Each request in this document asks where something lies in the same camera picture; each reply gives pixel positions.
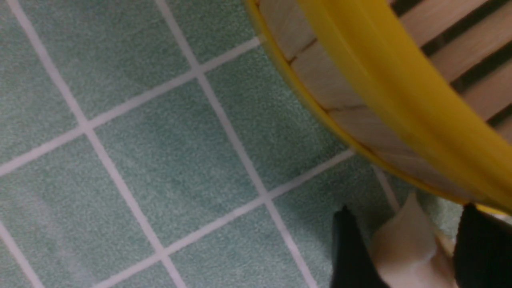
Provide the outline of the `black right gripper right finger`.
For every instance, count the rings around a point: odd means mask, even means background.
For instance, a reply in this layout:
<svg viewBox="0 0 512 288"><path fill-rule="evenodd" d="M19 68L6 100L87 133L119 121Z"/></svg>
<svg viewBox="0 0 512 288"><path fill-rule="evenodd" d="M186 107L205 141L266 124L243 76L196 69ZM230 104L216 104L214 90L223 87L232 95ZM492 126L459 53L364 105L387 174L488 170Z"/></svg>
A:
<svg viewBox="0 0 512 288"><path fill-rule="evenodd" d="M464 206L454 249L454 271L460 288L510 288L512 286L512 228Z"/></svg>

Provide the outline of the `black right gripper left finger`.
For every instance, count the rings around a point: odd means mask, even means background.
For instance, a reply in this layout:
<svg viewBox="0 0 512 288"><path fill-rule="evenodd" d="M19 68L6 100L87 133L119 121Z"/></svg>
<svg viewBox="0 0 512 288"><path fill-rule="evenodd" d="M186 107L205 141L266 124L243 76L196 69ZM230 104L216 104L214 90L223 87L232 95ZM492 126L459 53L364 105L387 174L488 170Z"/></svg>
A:
<svg viewBox="0 0 512 288"><path fill-rule="evenodd" d="M347 206L333 215L332 288L387 288L373 264L356 217Z"/></svg>

